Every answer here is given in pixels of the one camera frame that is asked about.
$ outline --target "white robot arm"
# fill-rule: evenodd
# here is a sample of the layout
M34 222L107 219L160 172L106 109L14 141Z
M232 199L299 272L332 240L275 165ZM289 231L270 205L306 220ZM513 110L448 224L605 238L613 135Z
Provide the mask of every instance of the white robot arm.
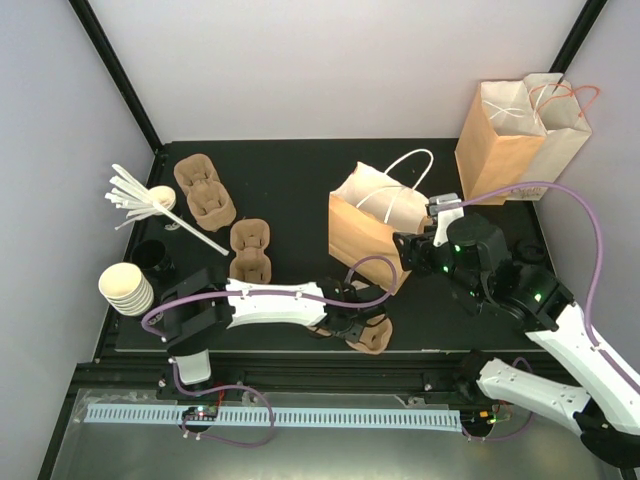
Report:
M592 344L582 309L553 274L513 262L502 232L479 215L465 217L459 202L455 195L430 199L431 232L394 235L403 268L447 275L471 313L487 308L512 315L581 385L552 382L487 356L473 375L479 390L556 421L612 465L640 466L640 375L595 331L598 346Z
M581 386L552 382L489 356L469 380L488 398L524 407L568 428L602 460L619 468L640 466L640 394L632 385L640 384L640 375L597 332L599 345L593 346L582 309L551 272L514 262L500 229L479 215L465 216L456 206L459 202L455 194L430 199L433 227L424 234L394 234L403 269L446 275L456 298L471 313L489 309L513 316L524 334L553 355ZM317 325L357 342L367 320L384 313L382 304L371 301L382 296L378 287L356 293L349 285L328 280L270 285L265 291L263 285L227 283L225 277L207 277L211 272L203 272L204 278L196 275L163 298L171 302L172 296L218 290L226 298L164 313L167 350L187 385L210 377L208 338L227 328L252 323ZM309 297L325 303L360 303L363 308L344 310ZM375 306L364 308L366 302Z

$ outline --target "stack of paper cups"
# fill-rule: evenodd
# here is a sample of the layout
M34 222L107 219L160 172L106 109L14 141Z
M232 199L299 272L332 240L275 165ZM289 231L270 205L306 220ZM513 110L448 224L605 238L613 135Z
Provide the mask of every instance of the stack of paper cups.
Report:
M129 317L142 315L153 304L153 288L133 263L116 263L98 280L100 293L118 312Z

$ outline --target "white wall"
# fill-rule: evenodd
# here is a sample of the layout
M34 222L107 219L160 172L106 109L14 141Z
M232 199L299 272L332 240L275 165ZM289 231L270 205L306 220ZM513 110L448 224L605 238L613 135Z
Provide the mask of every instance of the white wall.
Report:
M110 164L146 178L152 154L68 2L3 2L0 61L0 476L32 480L129 236Z
M594 324L640 370L640 8L609 2L572 63L575 86L602 88L587 118L593 136L560 178L595 207L604 228L604 269ZM558 271L579 300L593 269L591 224L580 207L550 192L540 206Z
M160 138L457 137L584 0L91 0Z

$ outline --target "black table surface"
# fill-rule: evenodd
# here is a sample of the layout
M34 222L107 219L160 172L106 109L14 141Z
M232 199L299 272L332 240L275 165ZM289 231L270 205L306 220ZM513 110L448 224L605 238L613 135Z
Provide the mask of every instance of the black table surface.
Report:
M237 209L236 220L262 218L271 227L266 254L273 266L273 284L297 284L323 277L343 278L347 267L328 254L328 198L353 171L356 162L384 170L416 148L428 148L435 161L418 190L426 196L457 192L462 197L454 157L457 139L375 140L270 140L192 141L167 146L168 157L157 175L158 185L169 185L178 195L183 217L196 225L174 176L174 165L194 153L213 161ZM391 176L413 185L427 165L428 156L416 154L402 162ZM470 207L495 223L509 245L521 239L543 241L531 204L507 202L503 206ZM165 231L147 220L142 239L164 242L176 265L176 282L210 265L228 271L233 252L223 257L184 229ZM229 227L207 235L229 248ZM170 284L153 283L156 293ZM471 317L451 297L442 276L411 275L387 304L393 336L387 352L539 350L508 317L484 314ZM214 352L352 353L342 340L318 340L296 325L249 325L211 338ZM157 337L144 332L133 319L121 319L116 350L163 351Z

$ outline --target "brown paper bag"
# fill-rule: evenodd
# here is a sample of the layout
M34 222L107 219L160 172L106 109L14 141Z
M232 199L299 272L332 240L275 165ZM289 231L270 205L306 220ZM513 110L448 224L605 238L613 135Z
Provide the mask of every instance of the brown paper bag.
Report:
M524 82L482 82L455 152L465 199L517 183L545 135ZM506 197L482 203L502 205Z
M398 159L386 172L410 154ZM429 171L433 163L432 155L431 159L414 188ZM330 193L329 254L348 267L370 255L388 258L398 274L398 283L392 292L395 294L409 272L402 270L393 243L393 233L422 233L429 223L426 210L429 200L414 188L405 187L392 179L386 172L358 163L340 188ZM357 272L385 290L391 286L389 266L380 260L363 263Z

